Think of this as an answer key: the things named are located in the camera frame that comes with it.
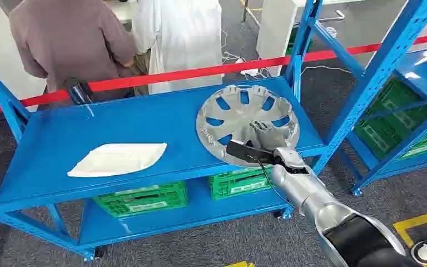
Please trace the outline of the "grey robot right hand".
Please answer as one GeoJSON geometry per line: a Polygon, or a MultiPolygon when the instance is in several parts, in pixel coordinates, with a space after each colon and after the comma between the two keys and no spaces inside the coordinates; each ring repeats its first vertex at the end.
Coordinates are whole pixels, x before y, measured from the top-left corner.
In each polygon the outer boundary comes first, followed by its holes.
{"type": "Polygon", "coordinates": [[[256,133],[261,149],[273,151],[278,147],[288,147],[286,137],[283,132],[275,127],[271,122],[252,121],[250,126],[256,133]]]}

